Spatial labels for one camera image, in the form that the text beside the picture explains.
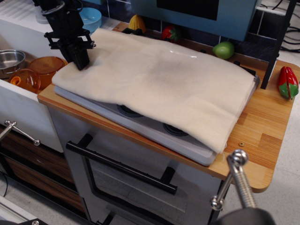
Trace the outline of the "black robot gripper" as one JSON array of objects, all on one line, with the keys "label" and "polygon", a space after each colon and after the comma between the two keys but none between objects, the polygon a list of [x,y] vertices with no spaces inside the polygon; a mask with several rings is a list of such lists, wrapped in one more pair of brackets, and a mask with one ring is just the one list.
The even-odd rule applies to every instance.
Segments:
[{"label": "black robot gripper", "polygon": [[42,2],[42,16],[50,24],[52,31],[45,33],[51,49],[60,49],[64,59],[74,62],[83,70],[90,62],[87,49],[95,47],[90,32],[83,28],[80,12],[81,2]]}]

